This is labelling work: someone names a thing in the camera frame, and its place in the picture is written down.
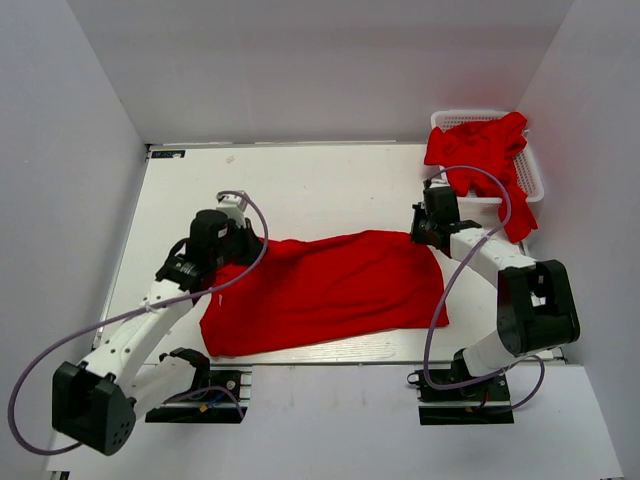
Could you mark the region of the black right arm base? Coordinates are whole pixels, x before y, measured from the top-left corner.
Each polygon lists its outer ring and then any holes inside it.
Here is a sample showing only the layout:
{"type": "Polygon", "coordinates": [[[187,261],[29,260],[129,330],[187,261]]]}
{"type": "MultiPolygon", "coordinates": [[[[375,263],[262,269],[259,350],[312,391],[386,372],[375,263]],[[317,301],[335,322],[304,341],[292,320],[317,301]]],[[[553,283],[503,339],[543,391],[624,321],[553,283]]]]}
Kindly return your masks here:
{"type": "Polygon", "coordinates": [[[504,373],[478,384],[437,390],[425,379],[424,369],[407,375],[417,391],[421,426],[480,426],[514,423],[511,395],[504,373]]]}

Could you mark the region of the red t shirt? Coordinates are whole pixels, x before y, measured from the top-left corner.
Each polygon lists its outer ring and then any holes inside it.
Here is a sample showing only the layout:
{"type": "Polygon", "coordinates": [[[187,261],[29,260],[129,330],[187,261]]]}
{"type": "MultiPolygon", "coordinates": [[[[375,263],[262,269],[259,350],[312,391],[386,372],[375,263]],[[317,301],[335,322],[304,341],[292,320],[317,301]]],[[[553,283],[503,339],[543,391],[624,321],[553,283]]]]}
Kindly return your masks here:
{"type": "Polygon", "coordinates": [[[446,327],[434,253],[408,234],[367,230],[270,242],[253,271],[228,265],[199,325],[212,357],[240,357],[393,329],[446,327]]]}

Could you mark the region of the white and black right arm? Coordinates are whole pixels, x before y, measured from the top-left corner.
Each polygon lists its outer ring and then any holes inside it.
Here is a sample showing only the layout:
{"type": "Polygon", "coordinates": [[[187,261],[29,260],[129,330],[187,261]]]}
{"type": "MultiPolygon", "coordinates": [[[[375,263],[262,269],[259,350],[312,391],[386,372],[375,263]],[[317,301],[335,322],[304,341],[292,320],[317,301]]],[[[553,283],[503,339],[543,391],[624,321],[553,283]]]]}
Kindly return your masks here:
{"type": "Polygon", "coordinates": [[[458,197],[445,184],[424,182],[423,201],[415,204],[410,239],[442,252],[458,263],[444,287],[427,333],[423,372],[437,391],[454,390],[472,399],[488,380],[542,351],[576,342],[579,318],[566,267],[558,260],[535,260],[518,253],[473,220],[461,220],[458,197]],[[496,327],[475,344],[459,350],[444,382],[429,373],[435,321],[455,282],[470,268],[495,289],[496,327]]]}

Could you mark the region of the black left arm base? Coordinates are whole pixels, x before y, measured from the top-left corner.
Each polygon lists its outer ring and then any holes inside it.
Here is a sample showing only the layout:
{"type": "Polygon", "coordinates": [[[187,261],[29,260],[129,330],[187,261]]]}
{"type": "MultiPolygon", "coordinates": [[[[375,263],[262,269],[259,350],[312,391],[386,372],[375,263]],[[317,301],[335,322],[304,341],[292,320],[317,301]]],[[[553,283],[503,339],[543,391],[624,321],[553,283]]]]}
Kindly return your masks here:
{"type": "Polygon", "coordinates": [[[249,367],[212,368],[194,393],[149,411],[147,424],[239,425],[250,402],[249,367]]]}

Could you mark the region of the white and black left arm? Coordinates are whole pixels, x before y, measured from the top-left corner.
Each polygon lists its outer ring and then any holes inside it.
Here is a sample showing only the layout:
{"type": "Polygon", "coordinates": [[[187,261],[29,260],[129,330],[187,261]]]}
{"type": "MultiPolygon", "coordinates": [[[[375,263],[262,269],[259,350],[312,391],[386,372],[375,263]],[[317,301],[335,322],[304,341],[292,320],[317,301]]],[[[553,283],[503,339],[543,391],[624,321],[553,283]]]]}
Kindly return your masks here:
{"type": "Polygon", "coordinates": [[[217,272],[233,264],[250,268],[266,252],[241,206],[223,203],[197,212],[157,271],[141,312],[78,364],[53,375],[54,429],[106,456],[118,452],[136,421],[164,401],[185,394],[199,399],[211,387],[210,362],[178,348],[150,371],[141,367],[170,329],[206,294],[217,272]]]}

